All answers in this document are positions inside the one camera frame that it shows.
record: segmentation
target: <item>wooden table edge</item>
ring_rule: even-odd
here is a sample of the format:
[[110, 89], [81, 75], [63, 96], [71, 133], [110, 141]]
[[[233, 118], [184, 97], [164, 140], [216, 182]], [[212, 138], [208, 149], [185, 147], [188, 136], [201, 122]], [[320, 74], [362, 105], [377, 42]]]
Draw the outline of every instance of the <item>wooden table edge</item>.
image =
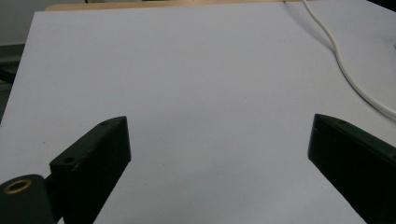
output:
[[[118, 8], [141, 7], [191, 7], [215, 4], [283, 2], [283, 0], [175, 0], [175, 1], [146, 1], [146, 2], [118, 2], [118, 3], [89, 3], [89, 4], [58, 4], [47, 7], [46, 11], [72, 10], [100, 10]], [[301, 2], [301, 0], [287, 0], [286, 2]]]

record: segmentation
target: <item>screw hole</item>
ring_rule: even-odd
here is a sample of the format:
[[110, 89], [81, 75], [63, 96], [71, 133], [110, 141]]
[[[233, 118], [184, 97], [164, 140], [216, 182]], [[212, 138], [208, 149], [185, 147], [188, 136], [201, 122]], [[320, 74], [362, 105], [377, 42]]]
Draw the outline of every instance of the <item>screw hole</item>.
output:
[[29, 188], [32, 184], [32, 180], [30, 179], [22, 179], [17, 180], [6, 186], [4, 189], [4, 193], [6, 194], [14, 194], [23, 191], [24, 189]]
[[72, 161], [74, 161], [74, 158], [73, 158], [73, 157], [67, 157], [66, 159], [64, 159], [64, 162], [65, 162], [65, 163], [70, 163], [70, 162], [72, 162]]

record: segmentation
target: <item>power cord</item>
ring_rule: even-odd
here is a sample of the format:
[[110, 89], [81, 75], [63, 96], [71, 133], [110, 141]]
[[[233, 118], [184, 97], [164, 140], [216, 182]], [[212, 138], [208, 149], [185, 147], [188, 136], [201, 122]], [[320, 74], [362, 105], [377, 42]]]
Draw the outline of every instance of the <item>power cord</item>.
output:
[[373, 96], [371, 96], [368, 92], [359, 86], [359, 84], [355, 81], [352, 75], [349, 74], [346, 67], [344, 66], [344, 62], [341, 58], [341, 52], [335, 41], [334, 36], [330, 32], [329, 28], [315, 15], [312, 11], [311, 7], [308, 5], [306, 0], [303, 0], [303, 4], [308, 11], [309, 15], [312, 19], [320, 26], [320, 28], [326, 33], [327, 37], [329, 37], [330, 41], [332, 42], [332, 47], [334, 49], [335, 58], [337, 59], [338, 65], [343, 72], [344, 77], [348, 81], [349, 85], [355, 90], [355, 92], [365, 100], [370, 106], [374, 109], [378, 110], [384, 116], [396, 120], [396, 111], [392, 110], [391, 108], [387, 107], [386, 105], [382, 104], [381, 102], [377, 101]]

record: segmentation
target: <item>gray floor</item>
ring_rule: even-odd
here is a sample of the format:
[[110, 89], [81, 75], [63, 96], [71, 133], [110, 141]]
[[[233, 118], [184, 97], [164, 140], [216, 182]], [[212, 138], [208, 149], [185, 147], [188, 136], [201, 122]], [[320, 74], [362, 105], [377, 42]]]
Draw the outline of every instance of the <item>gray floor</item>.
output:
[[3, 119], [4, 111], [8, 102], [9, 94], [11, 93], [11, 84], [4, 82], [0, 83], [0, 122]]

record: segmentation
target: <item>white table surface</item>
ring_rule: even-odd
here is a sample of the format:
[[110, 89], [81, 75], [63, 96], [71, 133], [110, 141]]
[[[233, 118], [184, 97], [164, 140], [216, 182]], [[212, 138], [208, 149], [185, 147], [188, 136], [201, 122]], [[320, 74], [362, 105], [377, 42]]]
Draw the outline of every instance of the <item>white table surface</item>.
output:
[[[396, 13], [312, 8], [346, 65], [396, 108]], [[396, 124], [347, 84], [301, 3], [37, 12], [0, 127], [0, 181], [128, 117], [133, 161], [95, 223], [364, 221], [307, 158], [315, 113], [396, 146]]]

